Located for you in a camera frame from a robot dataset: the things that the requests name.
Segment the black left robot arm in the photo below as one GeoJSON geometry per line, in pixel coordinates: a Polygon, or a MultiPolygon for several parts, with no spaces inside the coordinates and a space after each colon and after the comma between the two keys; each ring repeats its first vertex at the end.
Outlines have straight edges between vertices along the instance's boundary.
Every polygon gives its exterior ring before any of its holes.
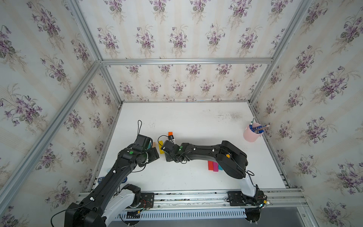
{"type": "Polygon", "coordinates": [[[135,142],[122,149],[111,170],[98,186],[79,204],[72,203],[65,211],[65,227],[106,227],[116,218],[120,208],[111,208],[110,200],[122,181],[136,168],[159,159],[153,140],[138,135],[135,142]]]}

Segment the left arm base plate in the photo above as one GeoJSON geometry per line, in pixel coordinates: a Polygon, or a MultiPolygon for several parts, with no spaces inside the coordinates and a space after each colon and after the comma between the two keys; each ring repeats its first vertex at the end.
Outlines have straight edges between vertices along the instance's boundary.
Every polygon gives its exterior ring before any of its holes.
{"type": "Polygon", "coordinates": [[[127,209],[150,209],[154,207],[154,201],[154,193],[136,193],[133,203],[127,209]]]}

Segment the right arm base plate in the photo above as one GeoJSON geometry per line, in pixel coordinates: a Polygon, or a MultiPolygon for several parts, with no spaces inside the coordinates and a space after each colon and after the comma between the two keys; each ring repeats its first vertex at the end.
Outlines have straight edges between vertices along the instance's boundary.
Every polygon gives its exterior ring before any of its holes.
{"type": "Polygon", "coordinates": [[[244,195],[241,191],[228,191],[227,202],[230,206],[263,206],[267,200],[267,195],[258,190],[252,197],[244,195]]]}

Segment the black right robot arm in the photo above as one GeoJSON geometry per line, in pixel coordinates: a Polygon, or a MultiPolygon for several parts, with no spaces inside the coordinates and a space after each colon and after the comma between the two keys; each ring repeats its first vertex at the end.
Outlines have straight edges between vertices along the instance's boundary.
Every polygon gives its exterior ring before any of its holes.
{"type": "Polygon", "coordinates": [[[166,141],[161,150],[176,163],[185,163],[192,160],[206,160],[219,164],[224,172],[239,180],[242,195],[248,198],[258,198],[259,187],[253,183],[251,177],[254,173],[247,169],[247,155],[228,141],[221,144],[202,146],[190,143],[177,145],[166,141]]]}

